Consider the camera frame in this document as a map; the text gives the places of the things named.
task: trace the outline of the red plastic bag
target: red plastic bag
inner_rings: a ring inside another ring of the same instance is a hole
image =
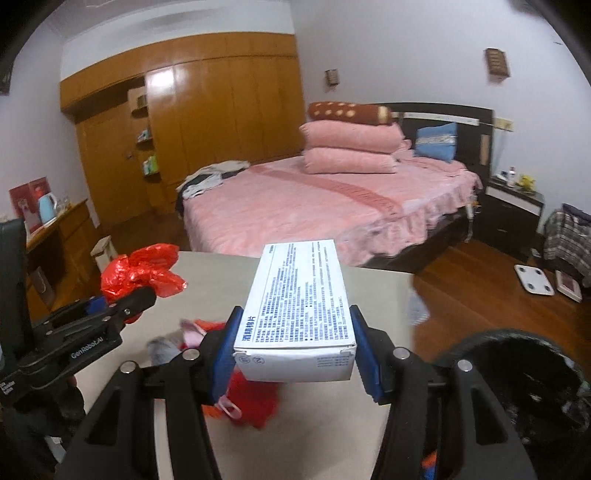
[[[145,286],[152,287],[158,297],[181,293],[187,288],[187,282],[169,270],[178,260],[178,250],[176,245],[155,244],[136,250],[130,256],[120,255],[100,276],[103,295],[112,302]]]

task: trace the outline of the bed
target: bed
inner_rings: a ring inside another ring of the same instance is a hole
[[[306,174],[303,158],[255,165],[184,202],[191,249],[259,257],[267,243],[334,238],[341,262],[416,273],[467,232],[463,208],[490,175],[491,110],[385,103],[413,143],[455,121],[454,176],[399,164],[394,174]]]

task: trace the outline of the wooden desk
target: wooden desk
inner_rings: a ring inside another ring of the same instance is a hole
[[[86,200],[72,206],[50,226],[27,242],[29,274],[41,267],[55,300],[46,306],[27,280],[27,302],[31,320],[47,316],[64,305],[99,291],[100,272],[90,255],[99,234],[90,218]]]

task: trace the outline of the bottle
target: bottle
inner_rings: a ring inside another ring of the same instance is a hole
[[[515,172],[515,167],[511,167],[509,169],[509,175],[507,175],[507,186],[509,188],[513,188],[515,186],[515,176],[517,173]]]

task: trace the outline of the wardrobe door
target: wardrobe door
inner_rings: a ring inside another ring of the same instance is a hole
[[[277,57],[277,72],[282,111],[285,115],[283,154],[298,155],[304,148],[304,137],[300,132],[300,126],[306,121],[300,63],[297,58]]]
[[[177,106],[190,172],[241,156],[228,59],[176,65]]]
[[[168,67],[149,72],[146,74],[145,82],[150,127],[160,176],[165,191],[170,192],[167,200],[172,201],[174,187],[189,174],[179,121],[180,106],[177,101],[174,69]]]
[[[253,59],[256,94],[262,118],[263,142],[266,158],[280,157],[288,142],[287,121],[281,101],[280,79],[275,57]]]
[[[101,227],[109,229],[149,211],[127,102],[85,119],[76,130],[86,183]]]
[[[265,145],[253,59],[230,59],[230,76],[241,158],[256,163],[265,158]]]

